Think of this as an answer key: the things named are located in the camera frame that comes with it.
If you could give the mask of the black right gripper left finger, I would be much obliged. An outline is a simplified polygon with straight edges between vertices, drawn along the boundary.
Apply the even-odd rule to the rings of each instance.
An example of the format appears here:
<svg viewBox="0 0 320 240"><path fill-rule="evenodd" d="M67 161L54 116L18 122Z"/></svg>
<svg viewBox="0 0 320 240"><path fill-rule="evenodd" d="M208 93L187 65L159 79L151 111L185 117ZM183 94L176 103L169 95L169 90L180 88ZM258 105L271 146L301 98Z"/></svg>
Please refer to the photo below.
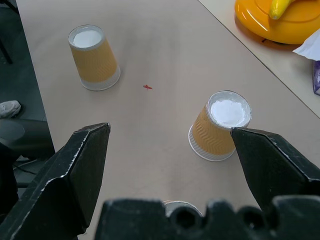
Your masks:
<svg viewBox="0 0 320 240"><path fill-rule="evenodd" d="M111 126L75 131L43 166L0 225L2 240L76 240L90 226Z"/></svg>

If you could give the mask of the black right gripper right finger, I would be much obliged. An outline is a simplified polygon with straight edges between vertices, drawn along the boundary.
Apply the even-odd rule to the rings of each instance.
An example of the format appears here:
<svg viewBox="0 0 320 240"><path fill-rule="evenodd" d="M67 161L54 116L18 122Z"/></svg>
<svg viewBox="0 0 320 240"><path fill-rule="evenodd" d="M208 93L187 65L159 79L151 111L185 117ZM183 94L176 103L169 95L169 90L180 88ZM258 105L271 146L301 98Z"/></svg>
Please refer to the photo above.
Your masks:
<svg viewBox="0 0 320 240"><path fill-rule="evenodd" d="M276 196L320 194L320 169L281 135L243 127L233 127L230 135L262 211Z"/></svg>

